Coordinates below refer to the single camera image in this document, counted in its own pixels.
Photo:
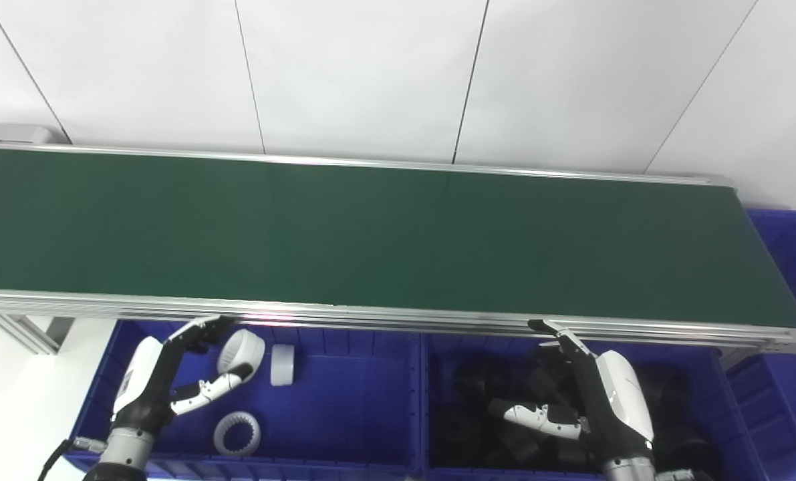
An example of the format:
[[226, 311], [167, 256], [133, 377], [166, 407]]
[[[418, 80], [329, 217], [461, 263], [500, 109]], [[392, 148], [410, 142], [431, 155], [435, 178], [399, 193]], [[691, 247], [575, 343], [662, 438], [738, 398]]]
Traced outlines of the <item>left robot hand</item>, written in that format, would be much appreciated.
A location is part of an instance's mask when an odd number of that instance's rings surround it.
[[[164, 341], [147, 336], [128, 364], [114, 401], [111, 429], [129, 429], [156, 438], [175, 417], [204, 408], [251, 380], [260, 368], [266, 342], [248, 329], [226, 332], [236, 317], [211, 315], [185, 323]], [[175, 389], [187, 353], [206, 353], [224, 341], [217, 374]]]

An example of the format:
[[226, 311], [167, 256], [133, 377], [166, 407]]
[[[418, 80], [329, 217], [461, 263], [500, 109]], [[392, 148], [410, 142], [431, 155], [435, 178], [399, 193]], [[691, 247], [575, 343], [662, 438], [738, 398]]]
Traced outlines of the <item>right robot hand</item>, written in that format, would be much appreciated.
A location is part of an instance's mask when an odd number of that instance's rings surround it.
[[495, 398], [487, 411], [496, 418], [548, 436], [581, 442], [608, 480], [650, 480], [654, 427], [635, 369], [622, 354], [594, 353], [566, 326], [529, 320], [532, 331], [552, 335], [571, 362], [585, 408], [575, 416], [564, 407]]

